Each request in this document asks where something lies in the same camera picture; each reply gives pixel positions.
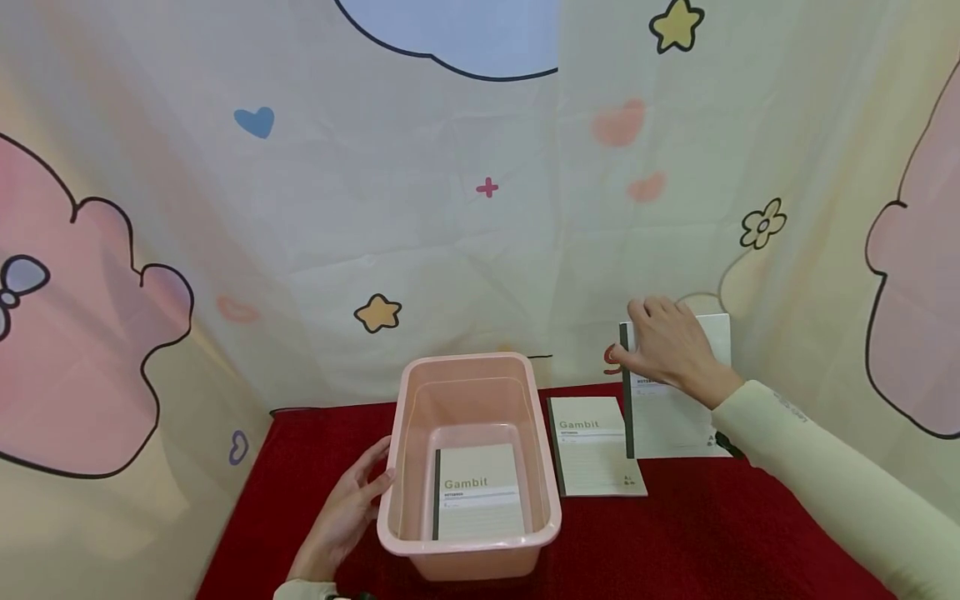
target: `dark green notebook spine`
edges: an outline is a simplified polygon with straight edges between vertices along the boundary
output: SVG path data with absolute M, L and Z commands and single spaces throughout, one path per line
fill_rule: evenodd
M 434 458 L 433 465 L 433 539 L 440 539 L 440 449 Z
M 557 423 L 553 419 L 553 398 L 546 400 L 546 415 L 550 419 L 550 445 L 553 447 L 553 469 L 557 471 L 557 485 L 560 487 L 560 496 L 566 496 L 564 484 L 564 466 L 560 462 L 560 434 L 557 433 Z
M 630 349 L 630 330 L 628 325 L 620 324 L 620 346 Z M 634 399 L 630 391 L 630 372 L 623 367 L 620 368 L 620 374 L 623 375 L 623 425 L 627 430 L 627 458 L 636 458 L 634 456 Z

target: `pink cloud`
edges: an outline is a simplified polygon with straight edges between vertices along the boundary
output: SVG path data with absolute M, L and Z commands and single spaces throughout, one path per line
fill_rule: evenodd
M 877 216 L 867 261 L 883 281 L 867 338 L 875 389 L 923 431 L 960 438 L 960 78 L 950 76 Z
M 170 267 L 137 269 L 132 242 L 119 206 L 76 203 L 42 159 L 0 134 L 0 264 L 27 256 L 49 273 L 2 309 L 0 457 L 109 477 L 150 439 L 159 402 L 144 368 L 189 333 L 193 292 Z

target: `red table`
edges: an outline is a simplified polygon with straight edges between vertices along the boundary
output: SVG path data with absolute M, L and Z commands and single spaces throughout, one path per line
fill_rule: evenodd
M 620 397 L 620 386 L 547 396 Z M 393 417 L 393 403 L 276 413 L 197 597 L 271 598 L 326 494 Z M 563 499 L 560 535 L 527 578 L 428 584 L 371 527 L 338 573 L 340 591 L 379 600 L 893 597 L 746 461 L 649 460 L 640 469 L 649 497 Z

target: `light green sleeve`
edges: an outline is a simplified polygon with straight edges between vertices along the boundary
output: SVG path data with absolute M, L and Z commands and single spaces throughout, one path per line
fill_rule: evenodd
M 330 595 L 337 595 L 337 587 L 334 584 L 295 579 L 277 588 L 274 592 L 274 600 L 326 600 Z
M 898 598 L 960 599 L 960 526 L 778 394 L 750 381 L 713 424 Z

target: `lined paper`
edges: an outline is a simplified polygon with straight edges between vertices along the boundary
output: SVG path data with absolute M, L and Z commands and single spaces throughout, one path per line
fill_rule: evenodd
M 636 461 L 627 458 L 616 398 L 552 397 L 549 409 L 562 495 L 647 495 Z
M 435 460 L 434 540 L 525 533 L 512 445 L 440 449 Z
M 730 316 L 697 317 L 717 360 L 731 361 Z M 636 349 L 634 326 L 620 324 L 620 343 Z M 670 386 L 624 371 L 627 451 L 633 458 L 729 457 L 716 442 L 710 411 Z

